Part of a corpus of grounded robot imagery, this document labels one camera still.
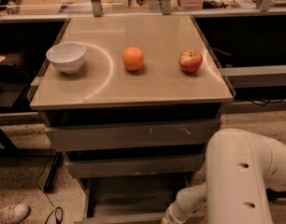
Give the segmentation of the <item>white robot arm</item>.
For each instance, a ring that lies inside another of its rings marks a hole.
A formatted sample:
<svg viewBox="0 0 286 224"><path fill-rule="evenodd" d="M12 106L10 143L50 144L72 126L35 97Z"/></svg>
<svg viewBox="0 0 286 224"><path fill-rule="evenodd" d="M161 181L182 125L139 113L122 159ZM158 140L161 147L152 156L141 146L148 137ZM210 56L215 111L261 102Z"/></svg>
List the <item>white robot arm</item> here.
<svg viewBox="0 0 286 224"><path fill-rule="evenodd" d="M273 224L266 191L285 183L285 144L222 129L207 144L206 182L180 190L161 224L185 224L203 205L208 224Z"/></svg>

